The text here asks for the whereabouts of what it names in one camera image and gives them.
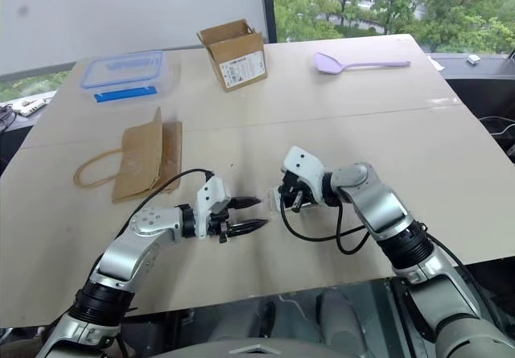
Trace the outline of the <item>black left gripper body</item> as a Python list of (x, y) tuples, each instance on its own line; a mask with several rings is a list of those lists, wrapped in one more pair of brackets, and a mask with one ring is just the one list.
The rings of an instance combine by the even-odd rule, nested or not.
[(225, 243), (231, 233), (231, 224), (229, 223), (229, 209), (231, 208), (233, 208), (232, 201), (220, 212), (211, 213), (209, 216), (208, 235), (210, 237), (218, 237), (220, 243)]

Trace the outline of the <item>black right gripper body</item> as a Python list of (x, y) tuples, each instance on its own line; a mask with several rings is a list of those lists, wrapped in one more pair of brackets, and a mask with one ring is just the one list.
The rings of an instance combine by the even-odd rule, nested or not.
[(300, 178), (290, 171), (287, 171), (282, 179), (282, 184), (279, 186), (279, 200), (282, 201), (284, 208), (289, 208), (292, 200), (298, 191), (303, 193), (303, 205), (313, 203), (313, 195), (311, 189)]

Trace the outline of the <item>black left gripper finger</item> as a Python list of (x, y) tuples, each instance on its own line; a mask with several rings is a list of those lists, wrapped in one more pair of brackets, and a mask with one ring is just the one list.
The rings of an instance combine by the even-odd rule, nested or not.
[(264, 225), (268, 224), (269, 221), (267, 219), (249, 219), (242, 221), (241, 223), (231, 224), (228, 227), (228, 231), (226, 233), (227, 237), (239, 237), (245, 234), (249, 234)]
[(233, 197), (230, 200), (230, 208), (231, 209), (243, 209), (250, 208), (254, 205), (260, 204), (262, 201), (255, 196), (238, 196)]

